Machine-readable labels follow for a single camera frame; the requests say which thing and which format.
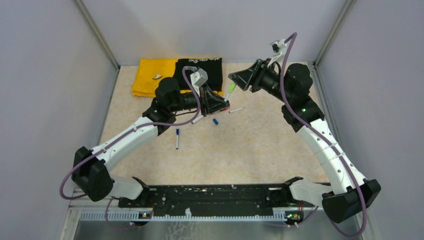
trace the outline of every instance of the cable clip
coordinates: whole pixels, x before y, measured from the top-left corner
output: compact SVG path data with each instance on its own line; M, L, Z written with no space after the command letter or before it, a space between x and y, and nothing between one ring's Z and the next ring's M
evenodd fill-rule
M346 155L346 153L345 153L345 152L342 152L342 153L340 153L339 155L332 157L332 158L330 159L330 161L331 161L331 160L334 160L334 159L338 159L338 158L340 158L340 157L342 157L342 156L344 156L344 155Z
M339 143L338 143L338 142L333 142L331 145L328 145L328 146L324 147L322 150L330 149L330 148L332 148L332 147L337 146L337 144L339 144Z

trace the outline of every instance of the green marker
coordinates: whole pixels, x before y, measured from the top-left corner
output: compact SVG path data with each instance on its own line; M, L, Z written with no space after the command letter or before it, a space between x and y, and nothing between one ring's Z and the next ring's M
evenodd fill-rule
M233 92L235 88L236 88L236 84L235 83L231 84L231 86L229 87L229 91L224 98L224 102L228 100L228 98L230 97L230 94Z

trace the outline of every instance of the white wall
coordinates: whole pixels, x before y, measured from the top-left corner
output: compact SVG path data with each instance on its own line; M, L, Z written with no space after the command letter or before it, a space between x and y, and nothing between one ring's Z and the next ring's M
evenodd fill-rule
M97 141L114 74L71 0L0 1L0 239L59 238L59 185Z
M254 62L298 32L291 61L314 61L344 0L84 0L120 65L140 58Z
M381 239L424 239L424 2L357 1L318 68Z

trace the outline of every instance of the folded cloth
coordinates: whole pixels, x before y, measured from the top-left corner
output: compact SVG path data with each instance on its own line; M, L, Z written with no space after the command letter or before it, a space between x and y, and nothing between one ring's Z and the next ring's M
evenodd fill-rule
M172 77L175 75L177 62L179 60L177 58L163 58L163 59L141 59L140 64L138 66L137 74L135 75L135 81L134 84L131 87L132 95L136 97L151 97L154 98L155 90L159 86L159 82L166 77ZM191 92L188 90L188 86L186 84L186 81L184 81L183 78L183 67L179 70L180 77L182 78L182 84L180 84L180 80L178 80L178 85L181 89L181 93L188 93ZM211 78L209 77L209 72L205 69L208 75L207 83L209 85L210 82L212 82ZM189 71L187 71L187 77L190 80L190 74ZM223 92L221 91L222 88L222 66L221 66L221 86L220 91L216 93L222 95Z
M179 89L187 90L190 89L186 81L183 78L183 67L197 67L206 71L207 73L207 85L211 90L222 92L223 90L223 59L219 58L203 58L203 59L179 59L175 64L175 72L173 77L178 80ZM190 79L191 72L186 73L188 79Z

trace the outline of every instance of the green marker cap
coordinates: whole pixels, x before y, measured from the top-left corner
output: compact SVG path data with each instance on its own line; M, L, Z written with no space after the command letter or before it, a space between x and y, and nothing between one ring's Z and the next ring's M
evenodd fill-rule
M236 88L236 84L235 83L233 83L233 84L231 84L231 86L229 87L229 93L232 93L233 92L233 90Z

